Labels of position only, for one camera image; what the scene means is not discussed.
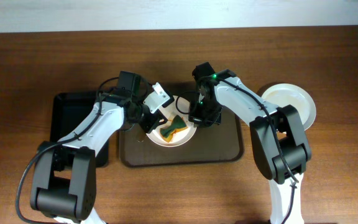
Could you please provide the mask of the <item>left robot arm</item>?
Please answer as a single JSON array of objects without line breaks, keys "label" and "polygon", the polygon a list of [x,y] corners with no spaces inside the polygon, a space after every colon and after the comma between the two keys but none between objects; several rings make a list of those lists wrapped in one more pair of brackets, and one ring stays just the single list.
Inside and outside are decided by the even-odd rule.
[{"label": "left robot arm", "polygon": [[161,84],[121,71],[117,85],[99,87],[89,115],[57,142],[43,142],[29,162],[34,168],[30,206],[58,223],[102,223],[96,201],[96,158],[126,123],[151,133],[167,119],[159,111],[174,101]]}]

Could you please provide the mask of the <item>green and orange sponge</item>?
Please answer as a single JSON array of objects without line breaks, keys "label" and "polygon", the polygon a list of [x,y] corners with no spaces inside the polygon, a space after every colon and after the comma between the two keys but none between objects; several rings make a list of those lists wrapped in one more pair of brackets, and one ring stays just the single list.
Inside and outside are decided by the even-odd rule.
[{"label": "green and orange sponge", "polygon": [[187,129],[187,125],[183,118],[176,115],[169,126],[160,128],[160,135],[165,142],[170,142],[175,133],[181,132]]}]

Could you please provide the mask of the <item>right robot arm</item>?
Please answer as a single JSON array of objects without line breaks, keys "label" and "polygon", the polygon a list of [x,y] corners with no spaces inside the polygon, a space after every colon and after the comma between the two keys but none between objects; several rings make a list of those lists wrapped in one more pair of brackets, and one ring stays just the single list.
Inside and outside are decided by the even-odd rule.
[{"label": "right robot arm", "polygon": [[250,128],[254,162],[268,180],[270,223],[303,223],[301,181],[311,149],[300,114],[292,105],[278,106],[248,89],[231,70],[215,72],[208,63],[195,67],[196,99],[189,119],[206,128],[219,123],[223,107]]}]

